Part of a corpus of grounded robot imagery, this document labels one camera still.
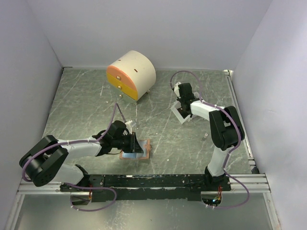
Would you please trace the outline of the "pink leather card holder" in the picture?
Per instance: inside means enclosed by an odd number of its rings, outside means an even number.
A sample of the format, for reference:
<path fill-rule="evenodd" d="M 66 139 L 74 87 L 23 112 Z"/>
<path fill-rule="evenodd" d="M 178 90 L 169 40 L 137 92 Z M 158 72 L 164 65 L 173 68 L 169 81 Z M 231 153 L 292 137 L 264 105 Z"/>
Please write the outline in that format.
<path fill-rule="evenodd" d="M 146 160 L 150 157 L 151 144 L 149 139 L 139 140 L 143 153 L 125 153 L 122 152 L 119 155 L 121 160 Z"/>

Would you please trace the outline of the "white plastic card bin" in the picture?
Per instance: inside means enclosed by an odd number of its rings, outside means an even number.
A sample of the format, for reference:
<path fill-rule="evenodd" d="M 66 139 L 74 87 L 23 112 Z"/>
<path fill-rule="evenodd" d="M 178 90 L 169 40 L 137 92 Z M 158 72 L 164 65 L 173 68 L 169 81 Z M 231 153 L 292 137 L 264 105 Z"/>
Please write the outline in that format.
<path fill-rule="evenodd" d="M 175 92 L 177 100 L 171 106 L 171 112 L 176 116 L 181 124 L 190 122 L 196 116 L 191 113 L 191 104 L 199 100 L 199 93 L 193 92 L 184 98 L 180 99 L 179 92 Z"/>

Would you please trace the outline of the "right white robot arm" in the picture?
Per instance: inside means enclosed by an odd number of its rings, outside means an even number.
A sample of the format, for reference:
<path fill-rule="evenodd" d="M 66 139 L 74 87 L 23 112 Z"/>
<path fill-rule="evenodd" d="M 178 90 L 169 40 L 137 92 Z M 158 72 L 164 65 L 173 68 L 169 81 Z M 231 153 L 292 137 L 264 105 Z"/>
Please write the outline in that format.
<path fill-rule="evenodd" d="M 206 189 L 215 190 L 225 178 L 225 168 L 231 152 L 245 138 L 238 112 L 232 105 L 220 107 L 196 98 L 190 83 L 177 83 L 174 92 L 184 115 L 199 116 L 210 123 L 214 151 L 205 169 L 203 184 Z"/>

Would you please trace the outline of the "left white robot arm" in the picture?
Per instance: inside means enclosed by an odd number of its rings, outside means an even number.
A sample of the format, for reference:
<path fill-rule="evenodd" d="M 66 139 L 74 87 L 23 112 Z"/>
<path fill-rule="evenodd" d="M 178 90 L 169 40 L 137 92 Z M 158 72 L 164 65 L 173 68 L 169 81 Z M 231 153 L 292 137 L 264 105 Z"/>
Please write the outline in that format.
<path fill-rule="evenodd" d="M 19 161 L 25 175 L 37 187 L 50 182 L 72 184 L 78 191 L 90 185 L 89 173 L 80 165 L 68 165 L 73 159 L 109 155 L 120 151 L 120 158 L 147 159 L 148 140 L 138 140 L 131 121 L 116 120 L 108 128 L 84 140 L 60 140 L 53 135 L 42 138 Z"/>

